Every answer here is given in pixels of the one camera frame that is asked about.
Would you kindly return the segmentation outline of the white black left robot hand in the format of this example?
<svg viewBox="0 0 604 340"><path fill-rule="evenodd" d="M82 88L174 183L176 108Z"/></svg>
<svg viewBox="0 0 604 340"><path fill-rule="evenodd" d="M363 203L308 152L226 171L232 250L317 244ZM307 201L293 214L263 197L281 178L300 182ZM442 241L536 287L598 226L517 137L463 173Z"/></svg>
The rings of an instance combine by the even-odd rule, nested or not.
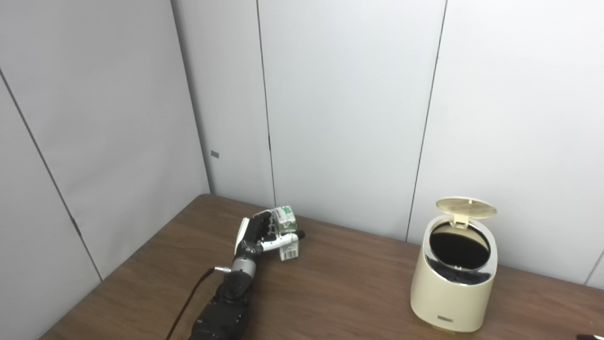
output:
<svg viewBox="0 0 604 340"><path fill-rule="evenodd" d="M267 209L242 220L234 258L257 260L263 253L278 250L281 261L293 260L299 257L299 243L305 236L290 206Z"/></svg>

